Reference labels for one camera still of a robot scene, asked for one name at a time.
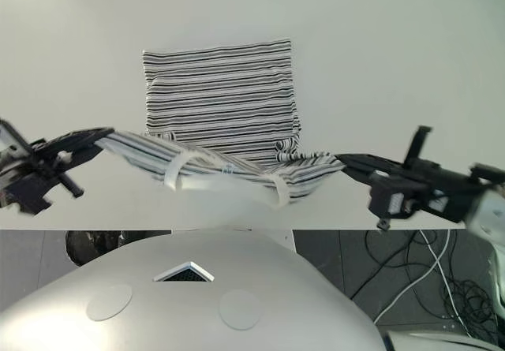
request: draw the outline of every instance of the black cable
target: black cable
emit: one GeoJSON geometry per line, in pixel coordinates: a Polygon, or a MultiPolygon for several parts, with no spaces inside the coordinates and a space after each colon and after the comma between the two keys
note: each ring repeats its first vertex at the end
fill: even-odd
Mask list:
{"type": "Polygon", "coordinates": [[[382,271],[384,267],[387,266],[387,264],[393,260],[397,255],[400,254],[400,252],[403,252],[406,250],[407,246],[409,243],[413,240],[415,237],[415,233],[410,237],[410,239],[398,250],[393,252],[391,255],[389,255],[380,265],[379,268],[376,269],[374,273],[372,273],[364,282],[361,283],[361,285],[356,289],[356,291],[353,293],[353,295],[350,297],[351,300],[353,300],[367,285],[369,282],[371,282],[378,274],[379,272],[382,271]]]}
{"type": "MultiPolygon", "coordinates": [[[[432,230],[433,233],[427,235],[428,243],[430,245],[434,244],[438,239],[438,233],[435,230],[432,230]]],[[[358,288],[358,290],[351,296],[351,299],[354,299],[357,294],[364,289],[364,287],[372,281],[381,270],[386,268],[405,268],[407,273],[407,277],[409,278],[410,283],[415,280],[412,276],[410,268],[414,266],[423,267],[425,269],[430,268],[428,264],[410,261],[410,249],[413,244],[426,246],[426,242],[421,242],[416,239],[416,236],[419,234],[418,230],[413,231],[409,236],[409,240],[398,250],[391,253],[384,261],[379,260],[376,256],[373,255],[370,246],[369,246],[369,236],[370,231],[365,233],[365,248],[372,260],[374,260],[379,268],[372,273],[358,288]],[[391,261],[402,252],[404,254],[404,263],[391,263],[391,261]]],[[[451,246],[451,250],[448,253],[448,264],[449,264],[449,275],[446,276],[447,282],[451,289],[451,294],[454,299],[454,304],[458,309],[458,313],[462,321],[468,327],[470,335],[474,338],[479,338],[485,340],[486,342],[491,342],[496,344],[496,331],[493,331],[485,326],[486,323],[492,322],[496,328],[496,315],[493,311],[492,300],[488,296],[488,294],[474,281],[472,280],[463,280],[459,281],[455,278],[454,273],[454,253],[456,244],[458,241],[458,232],[453,232],[453,242],[451,246]]],[[[434,270],[437,274],[441,275],[441,272],[436,268],[434,270]]],[[[434,316],[438,319],[457,319],[454,309],[452,308],[451,299],[449,297],[449,293],[447,292],[447,287],[443,282],[441,282],[442,289],[441,298],[443,300],[443,308],[445,309],[446,315],[440,315],[435,313],[433,310],[428,308],[426,304],[421,299],[419,293],[416,291],[415,287],[413,288],[414,295],[418,304],[421,306],[423,310],[425,310],[431,316],[434,316]]]]}

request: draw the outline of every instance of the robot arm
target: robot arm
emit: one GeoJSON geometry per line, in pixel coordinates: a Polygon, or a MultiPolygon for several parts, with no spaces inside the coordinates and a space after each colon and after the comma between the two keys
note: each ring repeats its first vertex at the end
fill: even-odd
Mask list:
{"type": "Polygon", "coordinates": [[[29,144],[0,119],[0,207],[18,203],[22,212],[37,215],[51,205],[44,196],[58,184],[74,197],[82,196],[84,191],[65,172],[95,158],[102,151],[95,142],[113,131],[82,130],[29,144]]]}
{"type": "Polygon", "coordinates": [[[338,155],[344,173],[370,185],[368,209],[389,228],[391,219],[427,211],[451,222],[464,222],[469,232],[491,243],[490,259],[495,312],[505,319],[505,171],[476,164],[470,175],[445,170],[419,159],[431,129],[421,126],[403,163],[374,155],[338,155]]]}

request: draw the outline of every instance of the robotic hand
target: robotic hand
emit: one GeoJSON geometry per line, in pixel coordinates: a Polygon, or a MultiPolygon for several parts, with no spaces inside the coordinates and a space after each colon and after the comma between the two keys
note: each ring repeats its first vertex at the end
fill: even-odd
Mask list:
{"type": "Polygon", "coordinates": [[[389,229],[391,219],[408,219],[427,211],[451,222],[464,222],[468,231],[490,242],[496,314],[505,319],[505,171],[476,164],[470,175],[445,170],[419,158],[429,127],[420,126],[403,163],[374,155],[338,155],[344,173],[370,185],[368,209],[389,229]]]}

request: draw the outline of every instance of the white surface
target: white surface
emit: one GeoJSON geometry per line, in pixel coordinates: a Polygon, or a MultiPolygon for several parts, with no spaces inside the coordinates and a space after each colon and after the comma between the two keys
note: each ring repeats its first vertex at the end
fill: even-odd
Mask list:
{"type": "Polygon", "coordinates": [[[263,305],[254,294],[233,289],[226,292],[219,302],[219,314],[223,322],[235,330],[249,330],[258,323],[263,305]]]}
{"type": "Polygon", "coordinates": [[[97,293],[86,307],[92,321],[105,321],[119,314],[132,300],[132,287],[126,284],[109,286],[97,293]]]}
{"type": "MultiPolygon", "coordinates": [[[[505,0],[1,0],[0,115],[30,140],[97,125],[142,132],[142,49],[290,37],[304,148],[402,159],[425,124],[435,127],[425,158],[462,172],[476,161],[504,167],[503,13],[505,0]]],[[[85,198],[59,189],[47,213],[2,211],[0,227],[376,224],[368,188],[343,175],[277,212],[233,195],[160,194],[108,155],[71,175],[85,198]]],[[[423,214],[398,224],[449,225],[423,214]]]]}

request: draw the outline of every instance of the tangled wires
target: tangled wires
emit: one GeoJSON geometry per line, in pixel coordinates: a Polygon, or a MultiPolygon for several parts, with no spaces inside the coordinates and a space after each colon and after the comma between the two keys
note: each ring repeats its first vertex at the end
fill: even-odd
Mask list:
{"type": "MultiPolygon", "coordinates": [[[[409,284],[417,280],[419,276],[422,276],[431,266],[419,260],[411,260],[410,254],[412,253],[411,248],[413,245],[427,246],[436,243],[439,237],[438,232],[430,230],[426,233],[428,234],[427,241],[420,236],[419,230],[406,232],[407,241],[384,260],[380,260],[370,249],[370,238],[373,232],[367,231],[365,233],[365,248],[370,258],[377,263],[378,267],[361,284],[351,296],[351,299],[354,299],[384,268],[403,268],[409,279],[409,284]],[[418,273],[418,276],[414,276],[413,269],[415,267],[422,269],[421,273],[418,273]]],[[[449,273],[445,275],[451,294],[449,294],[446,285],[440,279],[440,296],[443,300],[445,313],[438,313],[429,308],[421,299],[415,286],[412,288],[413,293],[419,305],[431,316],[443,320],[458,319],[464,323],[465,329],[471,337],[496,344],[496,315],[488,293],[473,280],[458,280],[455,277],[453,259],[458,241],[458,231],[453,231],[452,233],[454,234],[453,241],[447,257],[449,273]],[[456,308],[459,317],[456,316],[454,308],[456,308]]],[[[441,271],[439,268],[436,268],[434,271],[441,277],[444,274],[444,271],[441,271]]]]}

